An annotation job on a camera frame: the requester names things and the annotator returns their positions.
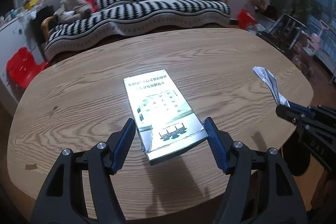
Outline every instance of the silver bolt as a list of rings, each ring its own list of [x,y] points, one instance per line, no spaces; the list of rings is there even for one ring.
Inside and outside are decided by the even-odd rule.
[[[99,144],[97,144],[97,148],[98,149],[104,149],[106,147],[106,143],[99,143]]]
[[[234,142],[233,145],[234,145],[236,148],[242,148],[242,147],[243,147],[243,143],[242,143],[242,142],[239,142],[239,141]]]
[[[70,149],[64,149],[64,150],[62,151],[62,154],[63,154],[64,156],[68,156],[68,155],[70,154],[70,152],[71,152]]]
[[[271,154],[273,154],[273,155],[276,155],[276,154],[278,153],[278,151],[277,151],[274,147],[271,147],[271,148],[269,149],[269,152],[270,152]]]

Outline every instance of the table top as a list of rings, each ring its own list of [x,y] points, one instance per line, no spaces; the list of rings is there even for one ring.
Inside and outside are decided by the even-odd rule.
[[[313,90],[285,56],[250,32],[203,28],[133,37],[80,53],[42,71],[16,110],[7,165],[14,185],[32,198],[64,148],[90,149],[132,117],[123,78],[166,69],[204,121],[251,149],[279,148],[294,126],[275,114],[272,94],[253,72],[269,69],[288,100],[309,105]],[[208,142],[150,166],[136,134],[124,167],[111,177],[127,219],[193,207],[225,191],[229,176],[216,166]],[[88,173],[84,194],[95,211]]]

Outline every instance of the striped sofa cover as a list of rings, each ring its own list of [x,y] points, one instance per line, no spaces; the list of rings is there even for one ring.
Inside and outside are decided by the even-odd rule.
[[[100,11],[90,18],[55,27],[44,50],[48,60],[60,52],[85,50],[114,34],[130,37],[164,25],[226,26],[230,21],[230,8],[220,1],[97,0],[97,5]]]

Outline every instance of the yellow container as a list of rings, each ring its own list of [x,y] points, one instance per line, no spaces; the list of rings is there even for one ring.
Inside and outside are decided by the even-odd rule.
[[[26,10],[30,10],[38,2],[39,2],[39,0],[31,0],[31,1],[29,1],[25,4],[24,8]]]

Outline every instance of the building illustration on box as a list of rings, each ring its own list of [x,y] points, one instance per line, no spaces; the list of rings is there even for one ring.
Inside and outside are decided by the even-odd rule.
[[[181,128],[177,128],[177,127],[175,126],[176,130],[173,131],[173,132],[171,132],[171,133],[168,132],[168,129],[167,129],[167,133],[166,133],[166,134],[161,135],[161,133],[159,133],[161,139],[164,140],[164,141],[167,141],[167,140],[170,139],[170,137],[171,137],[172,139],[175,139],[175,138],[177,138],[177,137],[179,136],[179,134],[186,133],[186,132],[187,132],[187,130],[186,130],[187,128],[184,127],[183,123],[182,123],[182,126],[183,126],[183,127],[181,127]]]

